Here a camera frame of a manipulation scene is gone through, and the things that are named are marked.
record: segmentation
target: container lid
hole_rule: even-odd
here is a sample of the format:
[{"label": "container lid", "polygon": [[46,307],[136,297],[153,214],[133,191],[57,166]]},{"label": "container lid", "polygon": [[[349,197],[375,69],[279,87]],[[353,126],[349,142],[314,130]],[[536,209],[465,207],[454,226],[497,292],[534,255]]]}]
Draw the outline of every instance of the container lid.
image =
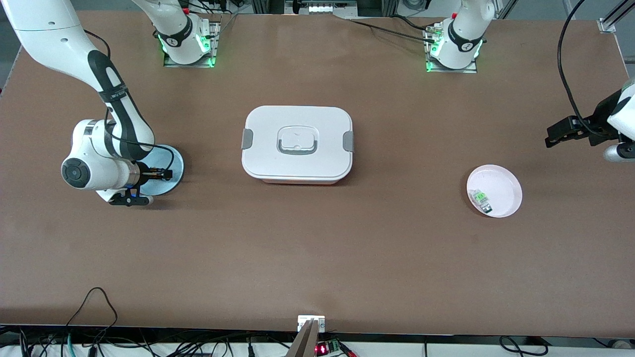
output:
[{"label": "container lid", "polygon": [[523,201],[523,190],[516,176],[497,165],[474,169],[467,178],[467,195],[477,210],[496,218],[514,214]]},{"label": "container lid", "polygon": [[247,116],[243,168],[258,179],[339,180],[352,154],[352,121],[342,109],[266,105]]}]

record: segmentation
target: white plate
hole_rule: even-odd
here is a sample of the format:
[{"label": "white plate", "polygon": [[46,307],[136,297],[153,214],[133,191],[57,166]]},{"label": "white plate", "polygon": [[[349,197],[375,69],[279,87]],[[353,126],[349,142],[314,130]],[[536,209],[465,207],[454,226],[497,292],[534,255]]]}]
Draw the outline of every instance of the white plate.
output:
[{"label": "white plate", "polygon": [[[485,213],[475,202],[472,194],[480,190],[485,193],[491,212]],[[467,196],[476,209],[484,215],[503,218],[514,214],[523,201],[523,190],[513,173],[497,165],[477,167],[467,178]]]}]

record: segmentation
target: brown table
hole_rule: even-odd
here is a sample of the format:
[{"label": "brown table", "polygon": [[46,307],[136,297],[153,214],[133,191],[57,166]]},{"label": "brown table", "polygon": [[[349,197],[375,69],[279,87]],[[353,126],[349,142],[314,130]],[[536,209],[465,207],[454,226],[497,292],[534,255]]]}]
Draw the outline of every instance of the brown table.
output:
[{"label": "brown table", "polygon": [[[341,332],[635,336],[635,166],[543,142],[572,113],[561,22],[494,21],[478,74],[438,74],[420,44],[331,16],[241,15],[214,69],[162,68],[143,13],[80,16],[186,176],[147,208],[66,185],[72,129],[104,106],[23,52],[0,100],[0,322],[65,323],[98,285],[120,325],[293,330],[315,313]],[[585,114],[627,78],[595,22],[571,25],[563,56]],[[241,132],[260,105],[346,110],[348,177],[248,176]],[[507,219],[464,196],[487,163],[523,186]],[[110,319],[94,298],[76,322]]]}]

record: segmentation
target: round plate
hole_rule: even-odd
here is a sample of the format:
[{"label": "round plate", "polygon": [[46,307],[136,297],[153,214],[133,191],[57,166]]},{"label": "round plate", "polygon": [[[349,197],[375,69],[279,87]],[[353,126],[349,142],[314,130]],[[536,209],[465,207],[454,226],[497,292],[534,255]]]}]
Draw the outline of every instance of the round plate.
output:
[{"label": "round plate", "polygon": [[[487,195],[491,211],[483,212],[472,196],[480,190]],[[518,210],[523,200],[523,190],[513,173],[497,165],[477,167],[467,178],[467,196],[476,209],[490,217],[503,218]]]},{"label": "round plate", "polygon": [[[174,147],[169,145],[159,145],[174,152],[174,162],[170,169],[172,170],[172,178],[169,180],[148,180],[141,186],[141,194],[146,196],[158,196],[166,194],[174,189],[183,178],[183,156]],[[150,153],[140,160],[148,167],[164,168],[170,163],[170,152],[163,149],[153,148]]]}]

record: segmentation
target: teal cable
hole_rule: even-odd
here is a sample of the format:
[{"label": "teal cable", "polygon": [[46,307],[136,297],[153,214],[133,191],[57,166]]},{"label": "teal cable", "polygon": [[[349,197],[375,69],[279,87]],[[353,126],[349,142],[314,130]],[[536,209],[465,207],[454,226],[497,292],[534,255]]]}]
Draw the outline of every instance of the teal cable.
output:
[{"label": "teal cable", "polygon": [[70,343],[70,333],[69,336],[66,338],[66,344],[69,346],[70,357],[76,357],[75,351],[73,351],[73,345]]}]

